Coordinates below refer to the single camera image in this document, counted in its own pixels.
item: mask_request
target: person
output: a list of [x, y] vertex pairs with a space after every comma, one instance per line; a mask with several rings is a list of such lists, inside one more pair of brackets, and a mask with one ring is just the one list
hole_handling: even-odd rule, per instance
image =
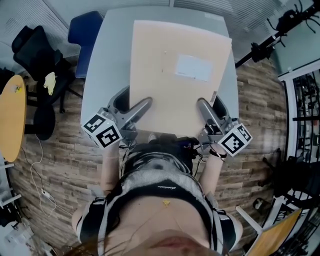
[[193, 177], [194, 149], [177, 137], [154, 135], [128, 149], [119, 175], [119, 143], [103, 151], [97, 197], [76, 210], [72, 227], [82, 245], [66, 255], [226, 255], [243, 229], [217, 208], [213, 195], [227, 156], [212, 144], [204, 170]]

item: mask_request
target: round wooden table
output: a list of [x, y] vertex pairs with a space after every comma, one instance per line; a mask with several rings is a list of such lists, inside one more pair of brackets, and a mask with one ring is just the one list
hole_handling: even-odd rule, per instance
[[8, 162], [17, 159], [25, 133], [27, 94], [20, 75], [6, 83], [0, 95], [0, 151]]

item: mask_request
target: black round table base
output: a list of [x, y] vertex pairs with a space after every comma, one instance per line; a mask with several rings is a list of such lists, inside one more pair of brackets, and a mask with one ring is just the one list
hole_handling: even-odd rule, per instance
[[49, 139], [54, 132], [56, 124], [56, 115], [53, 107], [51, 105], [38, 107], [34, 114], [33, 124], [40, 129], [40, 132], [36, 132], [36, 136], [41, 141]]

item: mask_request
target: black bracelet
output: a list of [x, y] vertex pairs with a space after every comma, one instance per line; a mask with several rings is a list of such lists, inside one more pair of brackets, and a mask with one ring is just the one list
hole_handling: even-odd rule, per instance
[[227, 154], [217, 154], [216, 152], [214, 152], [212, 149], [210, 149], [209, 153], [215, 157], [218, 157], [218, 158], [226, 158], [227, 157]]

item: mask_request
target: blue chair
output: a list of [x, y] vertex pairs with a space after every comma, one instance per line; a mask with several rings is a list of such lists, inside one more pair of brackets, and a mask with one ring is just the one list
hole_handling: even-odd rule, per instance
[[76, 78], [87, 76], [91, 54], [103, 20], [98, 11], [91, 11], [73, 18], [70, 22], [68, 41], [81, 47], [75, 72]]

